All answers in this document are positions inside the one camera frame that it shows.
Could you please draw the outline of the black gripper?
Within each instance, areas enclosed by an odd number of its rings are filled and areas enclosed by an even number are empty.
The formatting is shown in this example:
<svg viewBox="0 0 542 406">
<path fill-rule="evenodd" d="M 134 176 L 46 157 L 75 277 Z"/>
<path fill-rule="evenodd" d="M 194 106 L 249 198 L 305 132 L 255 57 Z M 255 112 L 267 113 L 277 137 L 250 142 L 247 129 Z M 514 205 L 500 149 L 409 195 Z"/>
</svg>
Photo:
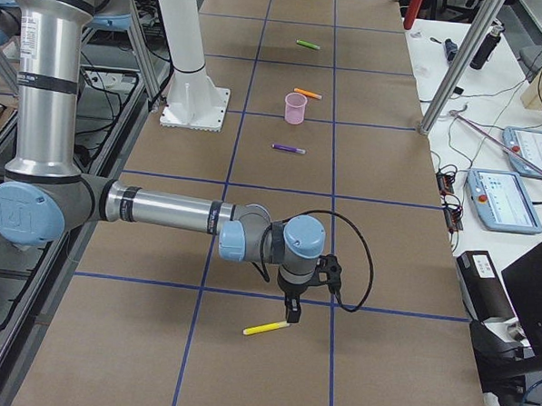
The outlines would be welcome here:
<svg viewBox="0 0 542 406">
<path fill-rule="evenodd" d="M 301 318 L 301 296 L 310 288 L 307 282 L 291 283 L 279 277 L 277 283 L 284 294 L 285 321 L 298 323 Z"/>
</svg>

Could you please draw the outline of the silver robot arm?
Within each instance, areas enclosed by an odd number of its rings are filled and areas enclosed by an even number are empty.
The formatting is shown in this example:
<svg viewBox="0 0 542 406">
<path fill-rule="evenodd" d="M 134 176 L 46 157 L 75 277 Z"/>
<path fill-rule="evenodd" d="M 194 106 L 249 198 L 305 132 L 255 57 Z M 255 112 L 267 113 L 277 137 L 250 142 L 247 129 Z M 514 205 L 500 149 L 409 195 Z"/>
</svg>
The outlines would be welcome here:
<svg viewBox="0 0 542 406">
<path fill-rule="evenodd" d="M 0 184 L 0 234 L 34 246 L 88 222 L 149 223 L 215 235 L 225 260 L 275 264 L 287 322 L 318 284 L 325 230 L 306 214 L 274 222 L 265 208 L 150 192 L 74 164 L 82 31 L 96 17 L 131 23 L 130 0 L 15 0 L 21 11 L 15 157 Z"/>
</svg>

